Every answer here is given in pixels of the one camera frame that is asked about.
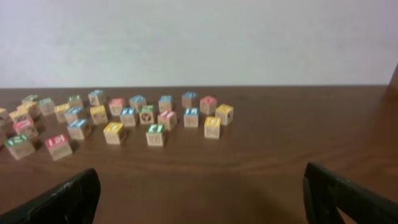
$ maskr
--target wooden table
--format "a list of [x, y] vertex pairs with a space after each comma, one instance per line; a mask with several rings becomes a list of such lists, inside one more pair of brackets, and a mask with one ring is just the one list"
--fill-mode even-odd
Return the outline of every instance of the wooden table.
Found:
[[[87, 100], [92, 89], [0, 90], [9, 111], [29, 94]], [[302, 176], [308, 161], [398, 202], [398, 103], [386, 86], [105, 88], [111, 98], [143, 94], [157, 104], [173, 95], [179, 124], [163, 149], [148, 148], [145, 127], [109, 146], [95, 128], [74, 155], [54, 162], [47, 149], [15, 161], [0, 150], [0, 213], [94, 167], [101, 197], [94, 223], [306, 223]], [[192, 90], [233, 105], [219, 140], [185, 129], [181, 94]], [[41, 140], [67, 133], [54, 115], [41, 117]]]

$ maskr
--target white wall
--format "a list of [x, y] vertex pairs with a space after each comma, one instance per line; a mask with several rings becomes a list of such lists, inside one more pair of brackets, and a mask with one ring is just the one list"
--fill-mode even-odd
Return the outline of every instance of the white wall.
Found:
[[397, 0], [0, 0], [0, 87], [387, 84]]

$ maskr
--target black object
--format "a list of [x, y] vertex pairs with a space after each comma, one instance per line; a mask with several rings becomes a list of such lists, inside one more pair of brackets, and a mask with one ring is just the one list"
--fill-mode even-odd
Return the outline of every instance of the black object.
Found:
[[308, 163], [303, 194], [309, 224], [344, 223], [337, 207], [357, 223], [398, 223], [398, 204], [319, 164]]
[[0, 224], [91, 224], [101, 185], [87, 169], [42, 195], [0, 216]]

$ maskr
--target letter block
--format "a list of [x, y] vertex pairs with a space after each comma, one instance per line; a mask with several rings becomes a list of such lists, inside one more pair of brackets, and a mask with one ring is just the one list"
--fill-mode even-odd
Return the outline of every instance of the letter block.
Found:
[[221, 119], [208, 116], [205, 121], [205, 138], [220, 138]]
[[45, 145], [49, 149], [50, 155], [54, 161], [73, 153], [72, 148], [69, 145], [68, 138], [64, 134], [47, 139], [45, 141]]

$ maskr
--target toy block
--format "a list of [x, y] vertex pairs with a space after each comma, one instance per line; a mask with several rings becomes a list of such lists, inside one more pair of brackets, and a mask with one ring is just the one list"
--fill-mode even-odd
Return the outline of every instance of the toy block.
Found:
[[38, 95], [29, 95], [22, 100], [22, 104], [27, 102], [37, 102], [39, 100]]
[[49, 149], [52, 160], [54, 161], [73, 153], [72, 148], [69, 145], [68, 138], [64, 134], [45, 140], [45, 145]]
[[77, 119], [86, 119], [86, 111], [82, 107], [72, 107], [65, 112], [65, 119], [68, 124], [74, 122]]
[[31, 119], [14, 123], [13, 127], [17, 134], [25, 134], [30, 139], [39, 136], [35, 124]]
[[148, 146], [163, 146], [166, 140], [163, 124], [152, 124], [147, 129]]
[[103, 124], [108, 122], [108, 116], [106, 115], [104, 105], [90, 108], [90, 113], [94, 124]]
[[186, 128], [199, 127], [199, 109], [186, 108], [184, 111], [184, 126]]
[[212, 114], [216, 111], [217, 100], [211, 96], [206, 96], [200, 100], [200, 112], [204, 114]]
[[92, 106], [99, 106], [106, 102], [106, 95], [103, 90], [94, 90], [88, 94]]
[[125, 127], [131, 127], [137, 125], [138, 114], [135, 108], [123, 108], [120, 112], [120, 121]]
[[228, 125], [234, 119], [234, 108], [229, 105], [219, 105], [216, 109], [216, 117], [221, 118], [222, 125]]
[[83, 100], [81, 100], [80, 95], [69, 96], [68, 103], [70, 107], [82, 107], [84, 108]]
[[17, 107], [17, 110], [27, 110], [30, 114], [30, 117], [35, 119], [42, 113], [37, 102], [26, 101], [23, 105]]
[[123, 98], [113, 99], [109, 102], [109, 109], [111, 110], [112, 116], [119, 116], [123, 108], [124, 108]]
[[159, 112], [173, 110], [173, 97], [172, 96], [161, 96], [159, 98]]
[[182, 107], [184, 108], [198, 107], [198, 95], [192, 91], [184, 93], [181, 99], [182, 99]]
[[163, 124], [168, 131], [172, 130], [177, 125], [177, 114], [174, 111], [164, 111], [157, 116], [158, 124]]
[[46, 98], [39, 101], [39, 107], [44, 116], [54, 113], [55, 104], [51, 98]]
[[155, 106], [144, 105], [141, 106], [139, 111], [139, 121], [141, 124], [154, 124], [155, 123]]
[[58, 105], [54, 108], [55, 115], [59, 123], [66, 122], [65, 112], [70, 109], [69, 103]]
[[124, 124], [120, 122], [110, 122], [104, 129], [106, 143], [121, 144], [127, 137]]
[[221, 118], [208, 116], [205, 121], [205, 138], [220, 138]]
[[91, 133], [88, 119], [76, 119], [68, 125], [68, 132], [72, 139], [83, 140]]
[[141, 107], [146, 104], [147, 100], [141, 95], [133, 96], [132, 98], [130, 98], [130, 107], [135, 108], [137, 111], [139, 111]]
[[10, 117], [14, 123], [32, 119], [26, 109], [17, 110], [10, 113]]
[[8, 151], [14, 157], [19, 160], [35, 152], [35, 147], [29, 141], [29, 137], [25, 134], [21, 134], [6, 140], [6, 146]]

